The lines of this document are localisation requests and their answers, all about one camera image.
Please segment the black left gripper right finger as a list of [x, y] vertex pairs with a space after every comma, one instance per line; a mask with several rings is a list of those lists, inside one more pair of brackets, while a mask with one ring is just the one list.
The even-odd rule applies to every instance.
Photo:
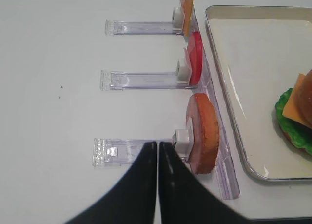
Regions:
[[170, 143], [159, 144], [158, 189], [163, 224], [247, 224], [189, 171]]

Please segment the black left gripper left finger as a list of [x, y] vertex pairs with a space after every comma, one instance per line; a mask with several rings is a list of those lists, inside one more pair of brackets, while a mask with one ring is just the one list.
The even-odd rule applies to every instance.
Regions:
[[147, 142], [118, 183], [68, 224], [152, 224], [157, 189], [157, 143]]

